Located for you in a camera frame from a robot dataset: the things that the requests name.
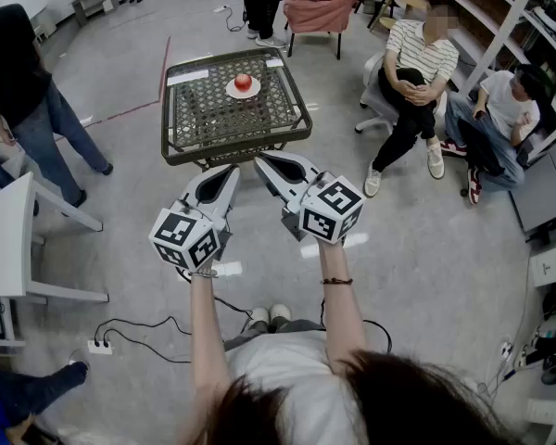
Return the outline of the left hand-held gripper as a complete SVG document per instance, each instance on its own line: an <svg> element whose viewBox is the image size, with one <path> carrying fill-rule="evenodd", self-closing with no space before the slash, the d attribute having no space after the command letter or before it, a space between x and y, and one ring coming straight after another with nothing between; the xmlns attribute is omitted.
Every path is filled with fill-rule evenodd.
<svg viewBox="0 0 556 445"><path fill-rule="evenodd" d="M232 233L226 216L240 184L238 165L210 168L195 176L169 209L162 209L148 239L160 258L197 272L219 260Z"/></svg>

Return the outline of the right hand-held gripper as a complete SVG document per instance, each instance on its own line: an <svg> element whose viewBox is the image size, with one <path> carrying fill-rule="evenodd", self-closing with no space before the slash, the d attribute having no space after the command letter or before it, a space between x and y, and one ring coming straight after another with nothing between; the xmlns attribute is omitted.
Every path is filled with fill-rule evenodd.
<svg viewBox="0 0 556 445"><path fill-rule="evenodd" d="M260 152L254 163L271 194L286 203L282 222L298 241L313 235L333 245L358 222L366 197L344 176L319 173L310 160L282 150Z"/></svg>

